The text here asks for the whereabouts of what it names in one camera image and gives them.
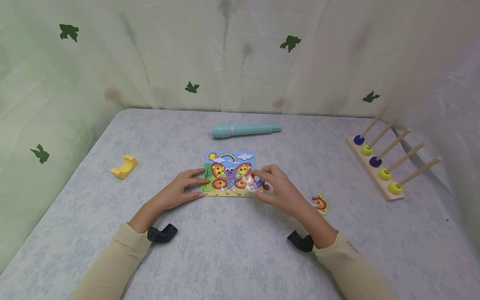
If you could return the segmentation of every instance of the beige sleeve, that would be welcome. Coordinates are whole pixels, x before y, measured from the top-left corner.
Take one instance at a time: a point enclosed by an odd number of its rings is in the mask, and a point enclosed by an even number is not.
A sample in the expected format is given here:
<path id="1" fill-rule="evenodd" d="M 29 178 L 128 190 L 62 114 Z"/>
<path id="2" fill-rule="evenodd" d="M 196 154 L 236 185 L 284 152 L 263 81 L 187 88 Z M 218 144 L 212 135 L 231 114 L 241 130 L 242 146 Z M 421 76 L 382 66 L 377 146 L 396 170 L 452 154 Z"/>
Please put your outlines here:
<path id="1" fill-rule="evenodd" d="M 83 277 L 72 300 L 118 300 L 152 242 L 122 224 L 110 244 Z"/>
<path id="2" fill-rule="evenodd" d="M 325 249 L 313 246 L 313 252 L 332 272 L 347 300 L 396 299 L 378 271 L 340 233 L 331 246 Z"/>

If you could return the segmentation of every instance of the child's hand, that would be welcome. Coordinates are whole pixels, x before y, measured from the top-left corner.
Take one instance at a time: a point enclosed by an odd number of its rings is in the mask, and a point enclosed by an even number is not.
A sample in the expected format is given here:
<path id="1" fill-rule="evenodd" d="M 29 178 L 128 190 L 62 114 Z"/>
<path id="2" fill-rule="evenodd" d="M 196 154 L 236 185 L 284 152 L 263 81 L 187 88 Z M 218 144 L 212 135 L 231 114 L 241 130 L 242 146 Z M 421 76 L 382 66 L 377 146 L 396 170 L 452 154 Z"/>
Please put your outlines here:
<path id="1" fill-rule="evenodd" d="M 253 194 L 297 219 L 310 233 L 317 248 L 327 248 L 335 242 L 335 228 L 305 200 L 282 170 L 275 165 L 269 165 L 261 171 L 252 171 L 252 175 L 257 175 L 273 186 L 273 195 L 261 192 Z"/>
<path id="2" fill-rule="evenodd" d="M 205 171 L 205 168 L 181 172 L 157 195 L 145 203 L 130 220 L 130 226 L 138 233 L 146 232 L 162 212 L 177 207 L 188 201 L 205 196 L 202 192 L 185 193 L 185 188 L 193 185 L 209 183 L 209 179 L 194 177 Z"/>
<path id="3" fill-rule="evenodd" d="M 305 211 L 314 209 L 277 166 L 269 165 L 263 167 L 261 171 L 253 170 L 252 175 L 266 180 L 273 186 L 272 195 L 253 192 L 261 201 L 280 208 L 297 220 Z"/>
<path id="4" fill-rule="evenodd" d="M 205 168 L 183 171 L 163 188 L 150 201 L 157 207 L 159 213 L 172 209 L 188 201 L 204 197 L 202 192 L 185 193 L 185 188 L 194 185 L 206 184 L 210 179 L 197 178 L 195 175 L 205 171 Z"/>

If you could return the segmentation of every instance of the wooden base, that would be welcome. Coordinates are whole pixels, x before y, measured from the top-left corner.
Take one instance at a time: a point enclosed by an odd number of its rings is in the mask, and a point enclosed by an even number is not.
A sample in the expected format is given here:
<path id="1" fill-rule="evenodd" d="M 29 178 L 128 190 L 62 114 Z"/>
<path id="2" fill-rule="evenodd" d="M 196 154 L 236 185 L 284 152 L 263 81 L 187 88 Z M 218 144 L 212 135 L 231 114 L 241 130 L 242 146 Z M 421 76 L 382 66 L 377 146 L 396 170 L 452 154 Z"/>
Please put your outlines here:
<path id="1" fill-rule="evenodd" d="M 380 193 L 382 194 L 384 199 L 386 201 L 391 201 L 391 200 L 402 199 L 403 197 L 405 197 L 405 194 L 403 194 L 403 193 L 395 195 L 395 194 L 392 194 L 387 189 L 387 186 L 390 183 L 395 182 L 395 180 L 393 179 L 393 176 L 389 180 L 380 179 L 378 177 L 377 173 L 381 169 L 381 166 L 378 167 L 378 168 L 374 168 L 374 167 L 370 166 L 370 163 L 369 163 L 370 158 L 372 158 L 375 155 L 374 154 L 371 154 L 369 156 L 363 155 L 360 152 L 360 150 L 362 149 L 362 147 L 364 145 L 359 146 L 359 145 L 355 144 L 353 142 L 353 138 L 354 138 L 353 136 L 348 137 L 345 141 L 347 142 L 347 145 L 350 147 L 350 149 L 352 150 L 352 152 L 355 155 L 355 157 L 357 158 L 357 160 L 360 162 L 360 164 L 363 167 L 363 169 L 365 170 L 365 172 L 368 174 L 370 179 L 373 181 L 373 183 L 377 187 L 378 191 L 380 191 Z"/>

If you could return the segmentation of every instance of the wall decoration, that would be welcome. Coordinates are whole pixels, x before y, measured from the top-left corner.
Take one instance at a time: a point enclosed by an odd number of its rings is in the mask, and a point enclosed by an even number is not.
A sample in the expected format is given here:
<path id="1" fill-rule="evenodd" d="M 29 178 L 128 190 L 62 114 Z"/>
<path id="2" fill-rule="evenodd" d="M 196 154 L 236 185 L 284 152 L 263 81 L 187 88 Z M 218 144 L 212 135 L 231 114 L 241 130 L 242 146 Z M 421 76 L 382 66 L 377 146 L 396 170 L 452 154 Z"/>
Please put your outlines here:
<path id="1" fill-rule="evenodd" d="M 285 43 L 280 45 L 280 48 L 285 49 L 285 47 L 288 46 L 288 52 L 290 53 L 290 51 L 292 51 L 292 49 L 295 48 L 300 41 L 301 39 L 296 36 L 287 36 Z"/>
<path id="2" fill-rule="evenodd" d="M 370 94 L 368 94 L 362 101 L 371 103 L 374 99 L 380 97 L 380 95 L 376 95 L 375 91 L 372 91 Z"/>
<path id="3" fill-rule="evenodd" d="M 40 144 L 37 144 L 37 149 L 38 150 L 35 150 L 35 149 L 30 149 L 30 151 L 32 151 L 33 153 L 35 153 L 35 156 L 40 158 L 40 163 L 43 164 L 44 162 L 47 161 L 48 157 L 50 156 L 50 154 L 48 154 L 47 151 L 44 151 L 43 150 L 43 147 L 42 145 Z"/>
<path id="4" fill-rule="evenodd" d="M 185 91 L 189 91 L 190 93 L 197 93 L 197 88 L 199 87 L 199 84 L 192 85 L 192 83 L 189 81 L 187 87 L 185 88 Z"/>
<path id="5" fill-rule="evenodd" d="M 72 25 L 65 25 L 65 24 L 60 24 L 60 29 L 62 30 L 62 33 L 60 34 L 60 38 L 64 39 L 70 36 L 72 40 L 77 42 L 77 36 L 79 32 L 78 27 L 73 27 Z"/>

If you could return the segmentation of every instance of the child's right hand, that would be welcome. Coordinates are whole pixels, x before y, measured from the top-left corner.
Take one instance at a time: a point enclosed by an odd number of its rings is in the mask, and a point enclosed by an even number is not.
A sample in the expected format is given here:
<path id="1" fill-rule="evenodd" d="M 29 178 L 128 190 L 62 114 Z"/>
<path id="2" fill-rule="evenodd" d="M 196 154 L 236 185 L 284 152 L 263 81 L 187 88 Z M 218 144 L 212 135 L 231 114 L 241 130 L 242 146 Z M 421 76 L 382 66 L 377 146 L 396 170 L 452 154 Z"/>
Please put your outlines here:
<path id="1" fill-rule="evenodd" d="M 273 186 L 274 191 L 271 195 L 253 192 L 261 201 L 283 210 L 297 220 L 305 215 L 305 212 L 315 210 L 276 165 L 263 167 L 262 170 L 253 170 L 252 175 L 264 179 Z"/>
<path id="2" fill-rule="evenodd" d="M 337 231 L 317 210 L 305 200 L 297 188 L 290 182 L 285 173 L 275 165 L 254 170 L 256 175 L 273 186 L 273 194 L 253 192 L 261 201 L 276 206 L 297 219 L 310 233 L 317 248 L 327 248 L 336 240 Z"/>

